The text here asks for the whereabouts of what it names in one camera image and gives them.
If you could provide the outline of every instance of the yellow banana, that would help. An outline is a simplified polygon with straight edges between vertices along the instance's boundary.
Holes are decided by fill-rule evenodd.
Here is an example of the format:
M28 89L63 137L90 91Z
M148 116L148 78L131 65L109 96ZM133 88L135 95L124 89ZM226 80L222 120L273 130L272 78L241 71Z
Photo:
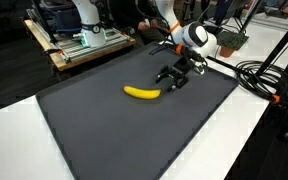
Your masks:
M140 99L155 99L160 96L161 90L155 89L155 90L144 90L144 89L138 89L131 86L124 86L123 88L124 92L130 96L140 98Z

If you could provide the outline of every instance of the black cable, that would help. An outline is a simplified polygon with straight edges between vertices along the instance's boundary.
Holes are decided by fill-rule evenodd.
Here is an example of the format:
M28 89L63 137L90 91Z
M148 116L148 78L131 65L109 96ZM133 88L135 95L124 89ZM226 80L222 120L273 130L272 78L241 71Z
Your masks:
M217 52L218 52L218 50L219 50L220 47L221 47L221 46L218 46L217 49L216 49L216 52L215 52L215 55L214 55L214 58L215 58L215 59L216 59L216 55L217 55Z
M163 51L163 50L165 50L165 49L168 49L168 48L173 47L172 44L165 44L166 41L169 41L167 38L168 38L168 35L165 37L165 39L164 39L164 41L162 42L162 44L159 45L159 46L157 46L157 47L156 47L155 49L153 49L151 52L149 52L149 54L150 54L150 55L154 55L154 54L159 53L159 52L161 52L161 51Z
M201 19L201 17L205 14L205 12L208 10L208 8L209 8L210 6L211 6L211 2L208 3L207 8L202 12L202 14L200 15L200 17L198 17L198 19L196 20L196 22L198 22L198 21Z
M138 11L142 16L147 17L147 18L150 18L150 19L159 19L159 20L162 20L162 21L164 21L164 22L166 23L167 29L170 29L170 26L169 26L168 21L167 21L159 12L158 12L158 13L159 13L159 15L160 15L161 18L159 18L159 17L151 17L151 16L146 15L145 13L143 13L143 12L140 10L140 8L138 7L138 0L135 0L135 6L136 6L137 11ZM156 54L156 53L158 53L158 52L160 52L160 51L162 51L162 50L167 49L168 47L166 47L166 48L160 48L160 47L165 44L165 42L168 40L168 37L169 37L169 36L171 36L172 43L175 44L172 35L171 35L171 34L167 34L167 35L165 36L165 39L164 39L163 43L162 43L160 46L158 46L157 48L153 49L149 54L150 54L150 55L154 55L154 54Z
M235 71L239 84L251 93L271 102L275 102L276 97L279 97L279 103L287 106L288 73L286 73L283 68L272 65L269 68L270 72L264 72L258 77L255 73L261 65L262 62L260 61L243 61L239 63L236 66L237 70ZM279 96L275 95L275 91L269 90L262 82L262 79L274 83L276 85L274 89L275 91L279 91Z

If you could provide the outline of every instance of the wooden platform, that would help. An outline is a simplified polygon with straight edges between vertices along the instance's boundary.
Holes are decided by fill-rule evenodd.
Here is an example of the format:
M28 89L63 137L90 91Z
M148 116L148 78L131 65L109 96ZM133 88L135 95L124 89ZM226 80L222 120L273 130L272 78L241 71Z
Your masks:
M28 30L34 35L34 37L37 39L37 41L43 47L44 50L53 49L51 43L44 37L44 35L38 30L38 28L36 28L34 26L32 20L25 20L24 22L25 22L25 25L27 26ZM125 43L122 43L122 44L119 44L117 46L108 48L105 51L94 53L91 56L87 56L81 60L72 61L70 63L66 63L64 61L63 57L59 54L56 54L56 53L51 54L50 58L59 71L64 71L66 69L69 69L69 68L78 66L80 64L83 64L85 62L97 59L99 57L110 54L112 52L116 52L116 51L119 51L119 50L124 49L126 47L133 46L134 44L135 44L135 40L130 38L130 40L125 41Z

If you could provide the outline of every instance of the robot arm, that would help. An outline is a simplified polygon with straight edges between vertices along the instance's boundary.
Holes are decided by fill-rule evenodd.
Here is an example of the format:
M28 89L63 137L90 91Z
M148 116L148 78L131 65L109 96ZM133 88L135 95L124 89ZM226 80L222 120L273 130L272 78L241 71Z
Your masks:
M175 44L183 44L202 58L214 52L217 40L200 23L193 22L184 27L180 26L173 10L174 0L155 0L155 2L160 14L170 26L169 33Z
M90 0L72 0L82 20L82 44L99 47L106 43L105 31L100 25L98 10Z

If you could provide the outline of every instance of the black mat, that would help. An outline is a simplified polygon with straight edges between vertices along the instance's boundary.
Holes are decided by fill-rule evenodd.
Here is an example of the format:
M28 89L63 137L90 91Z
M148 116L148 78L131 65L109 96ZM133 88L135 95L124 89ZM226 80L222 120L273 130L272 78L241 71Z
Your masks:
M157 85L154 80L163 65L178 57L168 50L148 55L155 47L133 51L37 94L76 179L158 179L238 85L209 69L204 76L189 74L186 86L156 100L124 94L124 85L168 87L167 80Z

